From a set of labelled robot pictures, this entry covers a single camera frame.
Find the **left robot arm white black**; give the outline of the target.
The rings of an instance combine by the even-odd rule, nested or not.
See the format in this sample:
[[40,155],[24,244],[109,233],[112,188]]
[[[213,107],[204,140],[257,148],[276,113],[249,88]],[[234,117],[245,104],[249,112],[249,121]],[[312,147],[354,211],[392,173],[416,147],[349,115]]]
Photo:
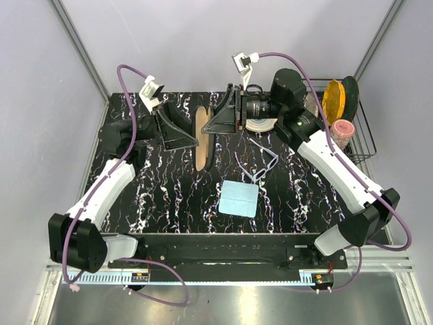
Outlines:
[[104,125],[99,130],[109,159],[85,195],[66,213],[48,222],[53,262],[95,273],[109,261],[122,259],[132,268],[145,263],[146,252],[131,235],[102,236],[104,218],[122,191],[139,174],[146,160],[146,140],[156,139],[166,151],[195,147],[191,123],[172,102],[152,112]]

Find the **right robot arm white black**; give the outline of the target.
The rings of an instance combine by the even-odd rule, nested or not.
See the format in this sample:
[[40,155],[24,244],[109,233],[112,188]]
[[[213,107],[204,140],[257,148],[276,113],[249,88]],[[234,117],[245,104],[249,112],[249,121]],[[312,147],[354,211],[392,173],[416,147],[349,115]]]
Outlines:
[[350,215],[324,231],[307,251],[315,268],[328,264],[332,255],[347,246],[362,247],[392,219],[400,196],[384,190],[366,176],[327,138],[324,124],[303,104],[306,86],[295,70],[283,68],[275,73],[270,92],[250,92],[229,84],[214,116],[202,133],[237,133],[248,119],[274,118],[280,140],[314,165],[336,189]]

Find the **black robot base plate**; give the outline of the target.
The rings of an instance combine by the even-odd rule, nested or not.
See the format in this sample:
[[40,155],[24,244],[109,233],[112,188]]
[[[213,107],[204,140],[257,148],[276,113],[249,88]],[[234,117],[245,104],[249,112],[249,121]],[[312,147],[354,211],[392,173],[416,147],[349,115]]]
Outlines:
[[316,234],[136,234],[135,257],[173,268],[185,282],[201,285],[306,282],[300,271],[346,270],[343,251],[312,252]]

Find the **light blue cleaning cloth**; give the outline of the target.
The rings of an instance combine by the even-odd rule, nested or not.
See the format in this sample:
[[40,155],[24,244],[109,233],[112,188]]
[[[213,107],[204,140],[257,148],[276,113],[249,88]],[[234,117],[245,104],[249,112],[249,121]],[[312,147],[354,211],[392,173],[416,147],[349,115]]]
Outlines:
[[256,184],[225,180],[218,211],[227,215],[255,218],[259,187]]

